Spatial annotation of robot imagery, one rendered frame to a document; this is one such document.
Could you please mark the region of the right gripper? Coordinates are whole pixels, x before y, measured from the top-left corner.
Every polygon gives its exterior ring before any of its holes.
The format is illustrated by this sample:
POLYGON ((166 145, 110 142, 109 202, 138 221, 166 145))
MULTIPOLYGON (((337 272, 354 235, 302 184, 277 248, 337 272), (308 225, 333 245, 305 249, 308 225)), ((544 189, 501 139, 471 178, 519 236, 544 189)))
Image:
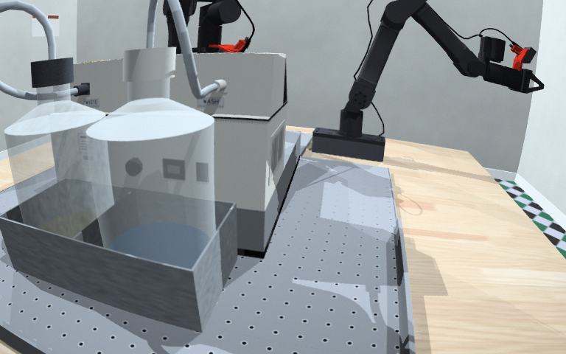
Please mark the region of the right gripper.
POLYGON ((224 52, 244 52, 250 45, 250 43, 244 40, 239 40, 235 46, 221 45, 221 36, 222 26, 217 26, 216 29, 216 25, 200 25, 200 27, 198 27, 198 47, 192 48, 192 52, 216 53, 219 49, 224 52))

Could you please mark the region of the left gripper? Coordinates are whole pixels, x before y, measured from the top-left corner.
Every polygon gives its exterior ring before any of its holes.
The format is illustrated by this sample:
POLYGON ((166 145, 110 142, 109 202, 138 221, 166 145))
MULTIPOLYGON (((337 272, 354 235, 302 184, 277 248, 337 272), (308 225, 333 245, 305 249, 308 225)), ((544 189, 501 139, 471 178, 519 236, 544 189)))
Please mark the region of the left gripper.
POLYGON ((512 68, 503 66, 504 78, 500 85, 507 86, 512 91, 518 91, 525 94, 544 89, 544 84, 534 74, 532 74, 533 72, 531 70, 522 69, 523 60, 529 49, 522 49, 515 44, 513 45, 513 48, 511 48, 511 51, 517 55, 514 59, 512 68), (529 88, 530 79, 539 86, 529 88))

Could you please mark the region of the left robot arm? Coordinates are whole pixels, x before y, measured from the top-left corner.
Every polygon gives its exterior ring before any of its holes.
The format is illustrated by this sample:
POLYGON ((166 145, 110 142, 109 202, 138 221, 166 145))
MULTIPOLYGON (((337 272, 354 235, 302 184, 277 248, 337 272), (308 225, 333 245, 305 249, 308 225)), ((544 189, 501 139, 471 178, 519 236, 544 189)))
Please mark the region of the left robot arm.
POLYGON ((498 85, 503 82, 503 66, 490 61, 503 61, 506 42, 498 38, 482 37, 477 58, 426 1, 396 0, 387 4, 362 69, 349 92, 348 104, 340 110, 339 130, 316 128, 312 132, 313 136, 385 146, 384 136, 362 133, 363 111, 360 109, 370 106, 399 31, 409 17, 434 38, 462 75, 483 76, 485 81, 498 85))

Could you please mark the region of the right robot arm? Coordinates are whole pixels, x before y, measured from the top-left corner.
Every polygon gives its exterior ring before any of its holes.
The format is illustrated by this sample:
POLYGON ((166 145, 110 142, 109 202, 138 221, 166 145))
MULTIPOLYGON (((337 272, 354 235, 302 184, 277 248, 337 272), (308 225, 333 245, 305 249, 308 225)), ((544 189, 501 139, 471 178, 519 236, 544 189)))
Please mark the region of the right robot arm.
MULTIPOLYGON (((194 15, 197 1, 212 2, 204 7, 200 7, 199 26, 200 25, 217 25, 235 22, 241 15, 241 8, 236 0, 179 0, 181 9, 184 14, 186 27, 189 23, 189 17, 194 15)), ((167 0, 164 0, 163 14, 167 18, 168 26, 168 47, 176 47, 176 54, 181 54, 181 47, 178 40, 178 34, 175 28, 175 22, 167 0)), ((216 26, 216 29, 217 29, 216 26)))

